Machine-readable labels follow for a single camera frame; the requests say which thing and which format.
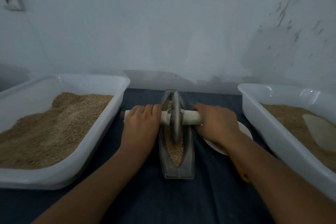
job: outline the cylindrical handle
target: cylindrical handle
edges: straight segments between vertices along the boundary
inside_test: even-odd
[[[247,175],[246,172],[244,172],[242,166],[240,165],[240,163],[230,154],[230,152],[228,150],[226,150],[223,146],[221,146],[220,144],[216,143],[215,144],[219,149],[222,149],[226,152],[226,154],[228,155],[228,157],[231,159],[234,167],[236,168],[239,176],[243,179],[244,182],[246,183],[250,183],[251,180],[249,178],[249,176]]]
[[[198,111],[188,111],[188,110],[183,110],[181,109],[183,113],[183,122],[182,125],[198,125],[202,124],[202,118]],[[120,113],[120,117],[123,119],[126,119],[126,117],[129,114],[129,110],[127,111],[122,111]],[[170,124],[170,113],[167,111],[162,111],[161,112],[161,119],[160,119],[160,124],[165,124],[169,125]]]

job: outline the person's left hand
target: person's left hand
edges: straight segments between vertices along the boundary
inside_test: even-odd
[[[161,105],[133,107],[124,121],[120,149],[145,160],[155,144],[160,118]]]

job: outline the white wall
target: white wall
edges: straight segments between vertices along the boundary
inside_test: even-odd
[[[0,79],[82,72],[148,89],[237,93],[259,82],[336,93],[336,0],[23,1],[25,13],[0,9],[0,71],[16,69]]]

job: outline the grain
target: grain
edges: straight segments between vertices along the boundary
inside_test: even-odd
[[[48,111],[20,118],[0,134],[0,167],[39,169],[67,158],[112,97],[62,93]]]
[[[167,110],[171,108],[171,101],[168,102]],[[181,133],[181,138],[177,144],[174,143],[172,137],[171,137],[171,129],[170,126],[165,126],[164,128],[164,134],[166,139],[166,148],[168,151],[168,154],[174,163],[175,166],[179,166],[182,160],[183,156],[183,137]]]
[[[326,167],[336,173],[336,152],[328,151],[320,148],[303,119],[302,115],[312,112],[288,105],[262,105],[270,112],[297,140],[299,140],[317,159],[319,159]]]

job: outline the brown grain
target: brown grain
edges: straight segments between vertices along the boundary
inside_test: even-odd
[[[44,113],[20,118],[0,134],[0,167],[39,169],[68,157],[113,96],[58,95]]]
[[[171,101],[168,102],[167,110],[169,110],[170,108],[171,108]],[[168,154],[172,162],[174,163],[174,165],[178,167],[179,164],[181,163],[182,156],[183,156],[182,133],[181,133],[180,141],[177,144],[175,144],[173,139],[171,138],[170,126],[165,126],[164,132],[165,132],[166,148],[167,148]]]
[[[336,152],[320,148],[314,141],[302,115],[312,112],[288,105],[262,105],[270,112],[296,139],[298,139],[317,159],[336,173]]]

